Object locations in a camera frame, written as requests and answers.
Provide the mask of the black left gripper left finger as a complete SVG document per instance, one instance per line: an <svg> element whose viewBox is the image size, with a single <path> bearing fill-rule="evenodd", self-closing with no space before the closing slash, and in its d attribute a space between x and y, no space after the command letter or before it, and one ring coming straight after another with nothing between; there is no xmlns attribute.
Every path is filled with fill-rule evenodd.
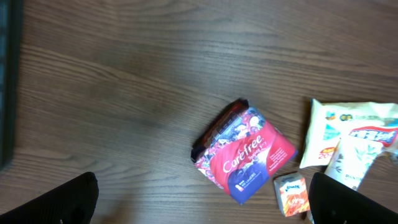
<svg viewBox="0 0 398 224"><path fill-rule="evenodd" d="M82 175L1 215L1 223L89 223L99 196L92 172Z"/></svg>

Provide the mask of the Kleenex tissue pack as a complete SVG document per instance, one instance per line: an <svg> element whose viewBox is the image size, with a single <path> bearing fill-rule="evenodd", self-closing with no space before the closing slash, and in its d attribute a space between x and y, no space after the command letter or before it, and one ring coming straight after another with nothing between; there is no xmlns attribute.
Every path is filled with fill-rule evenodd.
<svg viewBox="0 0 398 224"><path fill-rule="evenodd" d="M293 172L275 178L274 187L283 216L291 217L310 210L305 178L300 173Z"/></svg>

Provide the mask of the yellow wet wipes pack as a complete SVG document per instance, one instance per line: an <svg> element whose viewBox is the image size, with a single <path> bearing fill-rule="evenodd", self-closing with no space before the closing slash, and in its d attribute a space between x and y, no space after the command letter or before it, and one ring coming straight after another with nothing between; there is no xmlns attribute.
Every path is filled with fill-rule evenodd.
<svg viewBox="0 0 398 224"><path fill-rule="evenodd" d="M397 104L375 102L321 103L311 100L310 121L300 168L326 166L346 135L397 148Z"/></svg>

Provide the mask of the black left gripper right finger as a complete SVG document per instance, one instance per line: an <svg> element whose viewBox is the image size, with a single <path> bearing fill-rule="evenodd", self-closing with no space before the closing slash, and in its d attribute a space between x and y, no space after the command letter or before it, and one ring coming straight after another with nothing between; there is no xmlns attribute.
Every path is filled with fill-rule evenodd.
<svg viewBox="0 0 398 224"><path fill-rule="evenodd" d="M397 224L397 213L317 172L308 193L315 224Z"/></svg>

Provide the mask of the white Pantene shampoo tube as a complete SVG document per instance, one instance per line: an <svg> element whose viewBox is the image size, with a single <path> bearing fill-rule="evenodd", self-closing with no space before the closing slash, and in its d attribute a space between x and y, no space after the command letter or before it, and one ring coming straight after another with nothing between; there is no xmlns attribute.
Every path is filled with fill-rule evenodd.
<svg viewBox="0 0 398 224"><path fill-rule="evenodd" d="M381 142L343 136L326 168L325 175L358 191L366 173L382 149Z"/></svg>

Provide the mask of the red Carefree pad pack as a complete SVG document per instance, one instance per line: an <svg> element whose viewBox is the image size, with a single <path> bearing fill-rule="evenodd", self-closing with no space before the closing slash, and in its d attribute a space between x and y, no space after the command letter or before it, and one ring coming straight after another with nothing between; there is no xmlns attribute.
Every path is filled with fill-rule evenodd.
<svg viewBox="0 0 398 224"><path fill-rule="evenodd" d="M244 204L297 155L295 146L248 100L230 103L195 141L195 167Z"/></svg>

